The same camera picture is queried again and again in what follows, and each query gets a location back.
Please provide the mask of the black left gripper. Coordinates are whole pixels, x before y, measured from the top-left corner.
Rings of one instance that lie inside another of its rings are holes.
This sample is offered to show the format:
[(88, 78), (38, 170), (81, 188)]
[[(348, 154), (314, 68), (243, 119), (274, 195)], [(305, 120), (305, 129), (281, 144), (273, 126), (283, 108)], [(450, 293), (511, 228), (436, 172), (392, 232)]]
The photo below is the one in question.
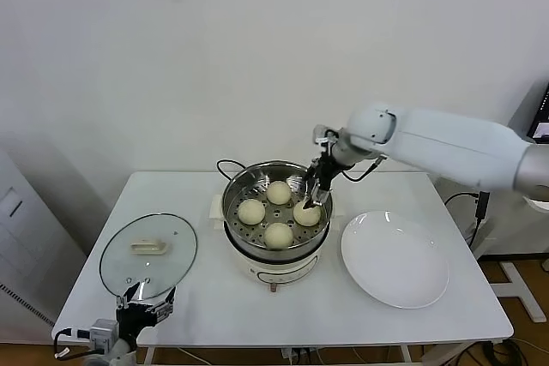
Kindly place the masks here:
[(158, 317), (168, 317), (173, 313), (176, 287), (169, 291), (162, 302), (155, 305), (131, 303), (140, 285), (137, 282), (121, 296), (117, 296), (116, 319), (120, 339), (136, 340), (144, 328), (154, 327), (158, 323)]

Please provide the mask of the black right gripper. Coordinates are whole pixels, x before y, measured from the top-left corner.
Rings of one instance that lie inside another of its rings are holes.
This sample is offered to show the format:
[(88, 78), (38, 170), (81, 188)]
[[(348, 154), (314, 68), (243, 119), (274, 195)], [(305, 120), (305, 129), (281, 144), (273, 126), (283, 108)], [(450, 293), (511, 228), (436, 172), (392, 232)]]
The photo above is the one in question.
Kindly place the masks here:
[(342, 165), (327, 152), (313, 159), (303, 177), (306, 190), (303, 209), (322, 207), (329, 198), (332, 181), (341, 172)]

